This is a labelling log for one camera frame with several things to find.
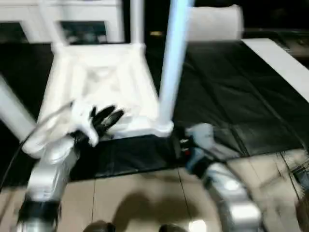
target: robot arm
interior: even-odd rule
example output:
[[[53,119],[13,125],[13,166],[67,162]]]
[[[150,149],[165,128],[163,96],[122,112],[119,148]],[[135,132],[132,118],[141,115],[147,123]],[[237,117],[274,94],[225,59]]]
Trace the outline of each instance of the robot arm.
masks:
[[[114,106],[108,107],[92,118],[91,126],[98,137],[104,135],[124,114],[122,110],[113,113],[114,109]],[[92,143],[84,129],[67,134],[45,146],[42,158],[32,170],[16,231],[56,230],[60,201],[70,171],[79,158],[78,144],[87,142],[88,139]]]
[[[262,214],[244,183],[223,162],[239,155],[217,144],[210,124],[197,124],[182,140],[189,149],[188,172],[195,174],[217,204],[224,232],[261,231]]]

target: black band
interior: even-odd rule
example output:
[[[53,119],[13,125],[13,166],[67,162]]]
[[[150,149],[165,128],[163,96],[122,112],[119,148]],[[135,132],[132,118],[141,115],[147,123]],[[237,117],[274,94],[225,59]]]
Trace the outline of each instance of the black band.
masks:
[[[41,219],[46,222],[58,222],[60,213],[60,202],[34,202],[25,199],[22,204],[18,221],[29,219]]]

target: floor tile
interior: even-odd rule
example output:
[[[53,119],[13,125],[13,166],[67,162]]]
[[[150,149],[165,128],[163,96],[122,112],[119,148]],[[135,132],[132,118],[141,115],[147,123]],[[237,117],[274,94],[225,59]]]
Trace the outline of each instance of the floor tile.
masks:
[[[62,198],[62,218],[57,232],[79,231],[91,223],[94,181],[70,183]],[[25,189],[4,189],[0,194],[0,231],[16,225]]]
[[[0,231],[10,231],[16,226],[17,212],[23,203],[25,189],[5,188],[0,194]]]
[[[220,232],[221,223],[217,207],[200,180],[188,174],[185,169],[179,169],[179,173],[192,221],[202,220],[208,232]]]
[[[100,179],[93,221],[112,222],[117,232],[157,232],[163,224],[190,222],[177,169]]]
[[[77,231],[91,223],[94,180],[67,185],[62,197],[62,217],[57,232]]]
[[[250,163],[249,158],[231,160],[227,165],[238,175],[248,188],[260,186],[261,180]]]

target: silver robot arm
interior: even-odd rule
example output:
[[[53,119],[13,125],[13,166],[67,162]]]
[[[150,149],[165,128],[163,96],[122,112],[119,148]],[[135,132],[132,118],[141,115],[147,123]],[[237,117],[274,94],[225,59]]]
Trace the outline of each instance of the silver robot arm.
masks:
[[[108,107],[92,118],[92,126],[101,137],[124,114]],[[75,131],[49,143],[34,166],[25,200],[19,210],[17,232],[54,232],[60,218],[60,202],[70,172],[79,158],[77,145],[89,139],[87,133]]]

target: beige tile floor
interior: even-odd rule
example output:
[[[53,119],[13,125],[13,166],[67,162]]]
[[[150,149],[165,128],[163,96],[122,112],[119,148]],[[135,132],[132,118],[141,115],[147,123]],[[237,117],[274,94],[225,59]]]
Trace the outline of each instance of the beige tile floor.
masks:
[[[303,158],[301,151],[296,153],[298,156],[288,160],[291,165]],[[285,165],[280,157],[241,159],[229,165],[252,191],[264,214],[270,215],[271,220],[266,222],[269,231],[288,231],[278,223],[281,219],[276,218],[275,210],[269,206],[275,199],[291,208],[295,193],[289,178],[260,188],[278,170],[284,173]],[[23,197],[23,189],[5,189],[0,194],[0,232],[10,231],[15,224]],[[166,223],[188,229],[191,221],[199,219],[205,221],[206,232],[221,231],[214,202],[201,183],[184,169],[174,169],[70,183],[62,200],[58,231],[82,232],[92,221],[104,220],[112,222],[117,232],[156,232]]]

